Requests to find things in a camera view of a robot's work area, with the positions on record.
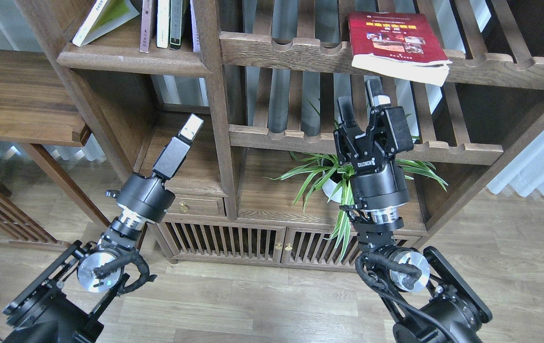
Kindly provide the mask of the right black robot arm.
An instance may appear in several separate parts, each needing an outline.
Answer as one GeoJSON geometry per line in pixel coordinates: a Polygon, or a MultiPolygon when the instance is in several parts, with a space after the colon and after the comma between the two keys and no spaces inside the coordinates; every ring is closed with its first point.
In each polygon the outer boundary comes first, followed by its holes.
{"type": "Polygon", "coordinates": [[[334,132],[339,163],[350,163],[353,205],[342,205],[357,231],[361,254],[355,269],[379,294],[394,319],[398,343],[479,343],[477,331],[492,313],[434,247],[423,252],[396,244],[403,227],[398,207],[409,193],[399,152],[413,149],[402,107],[392,106],[380,80],[365,83],[369,124],[361,130],[349,96],[338,99],[340,124],[334,132]]]}

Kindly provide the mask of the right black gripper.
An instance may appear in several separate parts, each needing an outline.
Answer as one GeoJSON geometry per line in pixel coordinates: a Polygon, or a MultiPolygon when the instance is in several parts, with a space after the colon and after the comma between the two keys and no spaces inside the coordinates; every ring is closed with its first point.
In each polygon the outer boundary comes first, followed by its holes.
{"type": "Polygon", "coordinates": [[[337,98],[340,119],[334,139],[337,158],[345,169],[346,178],[355,174],[382,173],[390,165],[397,167],[396,154],[413,150],[403,107],[391,106],[391,98],[383,91],[380,78],[366,80],[365,88],[370,109],[365,130],[361,130],[355,121],[352,98],[337,98]]]}

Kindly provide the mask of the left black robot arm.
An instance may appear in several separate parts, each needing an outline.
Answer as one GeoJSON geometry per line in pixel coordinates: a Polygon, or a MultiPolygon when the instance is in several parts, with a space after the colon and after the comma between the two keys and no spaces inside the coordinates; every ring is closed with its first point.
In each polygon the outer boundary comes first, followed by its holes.
{"type": "Polygon", "coordinates": [[[4,309],[13,330],[7,343],[93,343],[99,318],[113,299],[156,279],[136,247],[145,223],[160,223],[175,199],[164,183],[182,165],[204,121],[192,114],[163,148],[151,176],[133,173],[119,191],[107,191],[122,208],[97,243],[75,241],[4,309]],[[89,313],[61,290],[72,272],[81,286],[104,293],[89,313]]]}

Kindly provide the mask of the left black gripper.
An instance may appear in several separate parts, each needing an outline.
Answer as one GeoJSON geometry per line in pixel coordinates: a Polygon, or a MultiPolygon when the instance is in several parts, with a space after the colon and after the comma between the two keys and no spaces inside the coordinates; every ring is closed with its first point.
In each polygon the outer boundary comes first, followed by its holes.
{"type": "Polygon", "coordinates": [[[153,165],[153,173],[157,178],[169,180],[174,177],[202,126],[204,120],[191,113],[185,125],[179,130],[178,136],[172,137],[153,165]]]}

